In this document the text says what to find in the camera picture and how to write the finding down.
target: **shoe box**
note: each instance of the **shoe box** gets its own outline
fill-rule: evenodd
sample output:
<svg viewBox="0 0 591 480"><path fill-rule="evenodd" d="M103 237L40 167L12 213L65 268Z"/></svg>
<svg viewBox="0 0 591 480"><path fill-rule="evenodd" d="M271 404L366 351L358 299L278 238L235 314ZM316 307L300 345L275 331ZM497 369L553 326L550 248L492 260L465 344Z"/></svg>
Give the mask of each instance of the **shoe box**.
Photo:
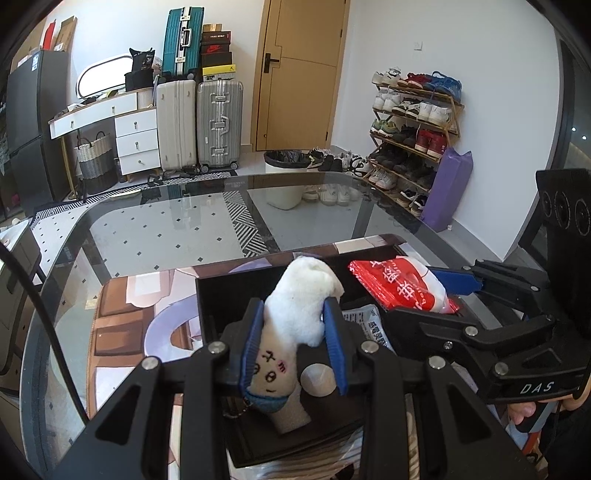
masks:
<svg viewBox="0 0 591 480"><path fill-rule="evenodd" d="M201 36L201 66L208 68L232 65L231 40L230 31L204 31Z"/></svg>

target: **red package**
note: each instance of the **red package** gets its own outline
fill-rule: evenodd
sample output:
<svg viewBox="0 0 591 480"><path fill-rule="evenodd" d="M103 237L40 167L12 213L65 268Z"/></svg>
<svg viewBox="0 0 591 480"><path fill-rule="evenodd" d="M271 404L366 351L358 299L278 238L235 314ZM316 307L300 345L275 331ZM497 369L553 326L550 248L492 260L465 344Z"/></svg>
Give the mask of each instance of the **red package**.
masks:
<svg viewBox="0 0 591 480"><path fill-rule="evenodd" d="M396 307L436 313L458 310L433 272L415 258L396 257L383 262L354 260L349 270L385 310Z"/></svg>

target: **white wall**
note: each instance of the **white wall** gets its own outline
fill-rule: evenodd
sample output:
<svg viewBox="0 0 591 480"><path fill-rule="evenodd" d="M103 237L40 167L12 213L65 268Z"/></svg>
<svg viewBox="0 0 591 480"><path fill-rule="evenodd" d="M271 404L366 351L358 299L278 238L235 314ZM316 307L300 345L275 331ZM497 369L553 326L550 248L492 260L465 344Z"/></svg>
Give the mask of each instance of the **white wall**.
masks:
<svg viewBox="0 0 591 480"><path fill-rule="evenodd" d="M352 1L332 143L373 150L376 70L440 70L459 79L466 111L456 148L472 151L474 171L455 219L505 258L535 199L534 172L546 167L556 128L552 26L526 0Z"/></svg>
<svg viewBox="0 0 591 480"><path fill-rule="evenodd" d="M162 58L168 11L186 3L168 0L64 0L47 17L57 20L56 30L66 18L78 18L70 53L68 100L76 101L74 92L78 75L88 65L120 54L129 48L149 50ZM192 5L205 7L204 23L222 23L232 31L233 60L236 78L244 84L242 143L250 143L252 90L256 47L263 0L201 0Z"/></svg>

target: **door handle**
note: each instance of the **door handle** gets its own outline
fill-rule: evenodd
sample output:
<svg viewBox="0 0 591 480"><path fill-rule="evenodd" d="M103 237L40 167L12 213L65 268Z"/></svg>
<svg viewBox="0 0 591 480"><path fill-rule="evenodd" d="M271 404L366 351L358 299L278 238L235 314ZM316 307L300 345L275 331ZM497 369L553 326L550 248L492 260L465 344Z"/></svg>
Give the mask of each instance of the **door handle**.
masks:
<svg viewBox="0 0 591 480"><path fill-rule="evenodd" d="M276 63L279 63L280 62L279 59L272 59L270 53L265 53L265 69L264 69L264 72L265 73L269 73L269 70L271 68L271 62L272 61L274 61Z"/></svg>

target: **door frame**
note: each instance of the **door frame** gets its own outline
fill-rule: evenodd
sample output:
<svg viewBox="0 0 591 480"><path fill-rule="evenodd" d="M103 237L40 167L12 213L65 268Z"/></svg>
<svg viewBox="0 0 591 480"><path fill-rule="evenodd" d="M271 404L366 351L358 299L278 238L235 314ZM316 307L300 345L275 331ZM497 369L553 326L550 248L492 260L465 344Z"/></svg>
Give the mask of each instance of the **door frame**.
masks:
<svg viewBox="0 0 591 480"><path fill-rule="evenodd" d="M328 126L328 137L324 147L330 145L332 140L332 130L335 124L335 112L337 99L339 97L340 77L343 70L343 58L345 56L345 44L347 40L347 29L349 26L349 8L353 0L343 0L345 4L345 15L343 17L343 40L340 43L339 49L339 62L336 67L335 77L335 90L333 92L333 101L331 106L330 121ZM254 88L252 91L252 118L251 118L251 145L252 151L256 152L256 133L258 129L258 113L259 113L259 102L261 100L261 76L263 68L263 58L265 56L265 40L267 39L267 28L269 23L269 10L271 9L271 0L265 0L262 9L261 28L259 30L258 46L256 48L256 60L255 60L255 81Z"/></svg>

